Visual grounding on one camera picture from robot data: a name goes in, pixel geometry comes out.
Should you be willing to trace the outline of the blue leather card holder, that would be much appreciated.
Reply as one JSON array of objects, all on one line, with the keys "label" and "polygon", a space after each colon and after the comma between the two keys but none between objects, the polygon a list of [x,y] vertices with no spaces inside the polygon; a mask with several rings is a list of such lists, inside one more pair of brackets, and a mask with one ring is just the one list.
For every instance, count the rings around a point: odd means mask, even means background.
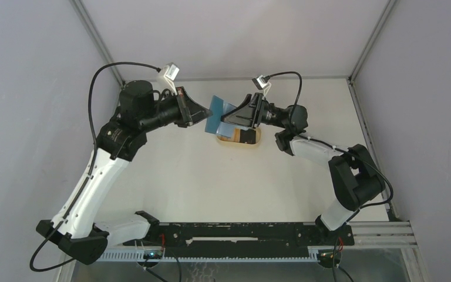
[{"label": "blue leather card holder", "polygon": [[248,130],[247,127],[232,125],[221,121],[222,115],[235,108],[234,105],[225,102],[218,96],[213,96],[209,108],[212,115],[206,120],[205,132],[220,137],[232,138],[236,129]]}]

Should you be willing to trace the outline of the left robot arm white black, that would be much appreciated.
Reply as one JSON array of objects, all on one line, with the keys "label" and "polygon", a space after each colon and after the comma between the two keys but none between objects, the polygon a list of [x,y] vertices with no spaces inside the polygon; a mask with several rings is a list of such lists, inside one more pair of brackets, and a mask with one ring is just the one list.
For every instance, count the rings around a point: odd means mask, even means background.
[{"label": "left robot arm white black", "polygon": [[114,116],[95,138],[82,179],[62,209],[41,220],[36,231],[72,260],[94,263],[108,247],[131,240],[152,245],[159,240],[157,219],[143,211],[119,220],[95,222],[108,191],[147,143],[147,134],[171,123],[187,128],[212,115],[179,86],[176,94],[160,93],[146,80],[129,82],[119,93]]}]

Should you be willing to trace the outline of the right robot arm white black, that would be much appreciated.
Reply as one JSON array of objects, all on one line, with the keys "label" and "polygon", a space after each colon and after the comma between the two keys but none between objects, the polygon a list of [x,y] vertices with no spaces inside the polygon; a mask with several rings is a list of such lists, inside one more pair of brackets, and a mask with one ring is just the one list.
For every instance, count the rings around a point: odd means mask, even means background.
[{"label": "right robot arm white black", "polygon": [[316,237],[322,244],[332,244],[339,237],[339,229],[361,209],[375,206],[373,199],[389,183],[365,146],[342,149],[308,136],[308,111],[297,103],[279,108],[261,93],[248,94],[242,104],[223,113],[220,120],[248,129],[260,124],[279,127],[275,141],[280,151],[328,169],[335,200],[315,221]]}]

